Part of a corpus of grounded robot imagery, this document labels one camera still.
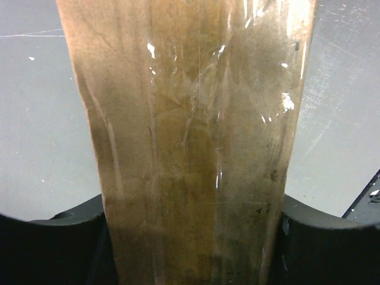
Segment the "plastic wrap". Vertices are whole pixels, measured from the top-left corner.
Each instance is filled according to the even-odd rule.
[[[58,0],[121,284],[265,284],[315,0]]]

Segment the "gray surface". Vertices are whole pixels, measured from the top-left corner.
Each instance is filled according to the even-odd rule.
[[[380,2],[320,4],[286,192],[341,216],[380,168]]]
[[[380,4],[320,4],[286,192],[340,216],[379,168]],[[48,219],[100,192],[56,29],[54,0],[0,0],[0,213],[24,220]]]
[[[0,213],[19,219],[100,193],[63,32],[42,32],[61,28],[54,0],[0,0]]]

